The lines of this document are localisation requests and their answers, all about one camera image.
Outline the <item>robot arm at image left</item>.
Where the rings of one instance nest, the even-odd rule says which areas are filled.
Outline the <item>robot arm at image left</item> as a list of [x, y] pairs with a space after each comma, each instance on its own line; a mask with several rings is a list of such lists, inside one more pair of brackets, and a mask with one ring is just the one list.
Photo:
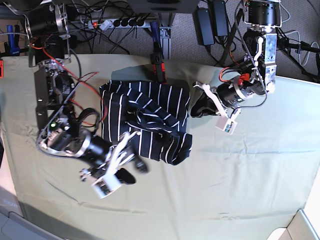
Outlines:
[[135, 177], [124, 165], [133, 162], [141, 173], [147, 165], [130, 146], [133, 135], [123, 134], [116, 142], [97, 135], [108, 109], [98, 112], [85, 108], [75, 111], [76, 90], [86, 85], [82, 76], [75, 76], [66, 67], [71, 62], [68, 40], [68, 15], [64, 4], [46, 3], [29, 11], [26, 28], [31, 40], [30, 66], [34, 74], [37, 99], [36, 121], [39, 129], [36, 147], [52, 157], [79, 159], [89, 165], [81, 178], [91, 176], [99, 186], [109, 182], [132, 185]]

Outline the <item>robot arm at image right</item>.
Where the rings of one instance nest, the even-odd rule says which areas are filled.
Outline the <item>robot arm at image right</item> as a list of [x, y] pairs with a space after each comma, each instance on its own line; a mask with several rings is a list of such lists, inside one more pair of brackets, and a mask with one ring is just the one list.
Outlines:
[[218, 76], [221, 84], [217, 88], [194, 83], [203, 93], [191, 108], [193, 118], [204, 116], [230, 117], [239, 113], [242, 102], [254, 97], [266, 97], [275, 91], [276, 78], [276, 29], [282, 25], [280, 1], [241, 0], [235, 13], [248, 10], [245, 23], [249, 25], [244, 34], [239, 34], [245, 52], [238, 67], [225, 67]]

